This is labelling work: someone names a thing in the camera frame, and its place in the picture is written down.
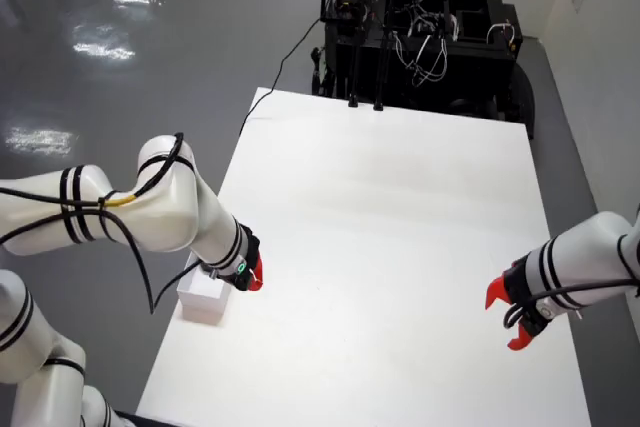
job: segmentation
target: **black cable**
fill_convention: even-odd
[[[191,272],[193,269],[195,269],[196,267],[198,267],[202,263],[203,263],[202,259],[196,260],[195,262],[191,263],[191,265],[189,265],[189,267],[184,269],[182,272],[180,272],[178,275],[176,275],[173,279],[171,279],[169,282],[167,282],[166,285],[160,290],[160,293],[158,294],[158,296],[156,297],[156,300],[153,303],[153,310],[154,311],[156,310],[156,308],[158,307],[158,304],[160,303],[160,299],[162,298],[164,293],[169,289],[169,287],[171,287],[173,284],[178,282],[180,279],[182,279],[182,277],[187,275],[189,272]]]
[[[182,132],[177,132],[176,134],[174,134],[174,136],[176,138],[176,141],[169,151],[169,155],[167,155],[167,158],[162,163],[162,167],[160,167],[160,170],[158,170],[158,172],[156,172],[153,177],[146,181],[142,187],[140,187],[136,192],[133,193],[134,196],[140,197],[141,195],[149,192],[156,185],[158,185],[158,183],[162,180],[162,178],[166,175],[166,173],[176,161],[176,159],[178,158],[178,154],[180,153],[180,149],[182,148],[182,143],[184,142],[184,134]]]
[[[525,310],[531,305],[535,304],[540,299],[552,297],[556,295],[569,294],[571,292],[584,292],[586,290],[597,289],[609,289],[612,287],[639,287],[640,282],[634,279],[620,279],[620,280],[603,280],[600,282],[589,282],[585,284],[573,285],[570,287],[561,287],[559,289],[546,290],[539,294],[532,295],[528,299],[516,302],[507,313],[504,315],[503,324],[506,329],[510,329],[518,323],[525,313]]]
[[[0,194],[12,195],[14,197],[21,197],[23,199],[35,200],[37,202],[45,202],[47,204],[57,205],[70,205],[74,207],[97,207],[98,202],[94,200],[69,200],[61,199],[59,197],[50,197],[48,195],[32,194],[31,192],[24,192],[22,190],[9,189],[7,187],[0,187]]]
[[[253,107],[251,107],[251,109],[249,109],[249,112],[247,113],[247,115],[245,115],[244,120],[242,121],[242,125],[240,126],[240,133],[238,134],[238,137],[240,137],[242,135],[242,131],[244,130],[244,124],[247,123],[247,119],[249,118],[249,116],[253,113],[254,110],[256,110],[256,107],[258,107],[258,104],[260,102],[262,102],[262,100],[271,95],[273,93],[273,91],[276,89],[276,85],[278,84],[278,80],[280,79],[280,75],[282,74],[282,67],[284,66],[285,61],[291,57],[291,55],[293,55],[293,53],[296,51],[296,49],[300,46],[300,44],[302,42],[304,42],[304,40],[307,38],[307,36],[309,35],[309,33],[313,30],[313,28],[316,26],[316,24],[318,22],[320,22],[322,18],[318,18],[315,20],[315,22],[313,22],[313,24],[311,24],[311,27],[309,27],[307,29],[307,31],[305,32],[305,34],[302,36],[302,38],[298,41],[298,43],[293,47],[293,49],[291,49],[291,52],[289,52],[284,59],[282,59],[282,61],[280,61],[280,69],[278,70],[278,75],[276,75],[276,80],[273,81],[273,85],[271,86],[271,90],[269,92],[267,92],[266,94],[264,94],[262,97],[260,97],[258,99],[258,101],[254,104]]]
[[[43,227],[53,222],[58,222],[60,220],[64,220],[72,217],[80,217],[83,215],[107,217],[111,222],[116,224],[116,226],[120,229],[120,231],[122,232],[122,235],[124,235],[125,239],[127,240],[127,243],[129,244],[129,247],[131,248],[131,251],[133,252],[134,257],[136,258],[136,262],[138,263],[138,268],[140,269],[140,275],[142,275],[142,281],[144,282],[144,288],[147,292],[147,301],[149,302],[149,311],[153,314],[154,307],[153,307],[153,294],[151,292],[151,282],[149,282],[149,275],[147,274],[147,269],[144,265],[144,260],[140,255],[140,251],[138,250],[138,246],[136,245],[136,240],[131,234],[131,231],[125,225],[125,223],[120,219],[120,217],[118,217],[112,212],[109,212],[108,210],[85,209],[85,210],[75,210],[75,211],[69,211],[69,212],[59,213],[55,215],[50,215],[49,217],[44,217],[42,219],[39,219],[29,224],[18,227],[17,229],[12,230],[11,232],[3,235],[2,237],[0,237],[0,245],[4,244],[5,242],[8,242],[9,240],[13,239],[14,237],[17,237],[20,234],[24,234],[25,232],[29,232],[33,229],[37,229],[38,227]]]

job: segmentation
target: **white table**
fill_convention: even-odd
[[[264,89],[259,89],[256,98]],[[568,320],[507,349],[486,288],[548,239],[521,125],[276,92],[220,198],[265,286],[178,305],[138,415],[193,426],[589,425]]]

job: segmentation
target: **gray floor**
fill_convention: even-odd
[[[270,84],[318,10],[319,0],[0,0],[2,177],[96,163],[126,189],[141,144],[183,130],[217,190],[255,88]],[[317,28],[280,88],[309,91],[309,52],[321,43]],[[536,94],[532,149],[556,235],[595,207],[544,50],[528,41],[520,62]],[[56,148],[43,143],[52,136]],[[0,265],[25,279],[50,322],[85,347],[88,382],[135,411],[175,294],[150,317],[131,254],[107,242],[28,258],[1,252]],[[157,289],[186,253],[145,258]],[[640,355],[630,322],[613,299],[572,323],[594,426],[634,420]],[[0,389],[0,425],[11,398]]]

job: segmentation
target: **small white box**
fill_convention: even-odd
[[[195,260],[196,257],[191,254],[187,265],[191,265]],[[200,267],[193,269],[178,283],[178,297],[185,309],[223,314],[229,292],[229,284],[220,279],[212,280]]]

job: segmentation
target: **yellow cable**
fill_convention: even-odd
[[[136,200],[136,196],[132,194],[132,195],[128,195],[127,197],[123,197],[122,199],[107,200],[104,203],[104,206],[105,207],[120,207],[121,205],[129,204],[129,203],[133,202],[134,200]]]

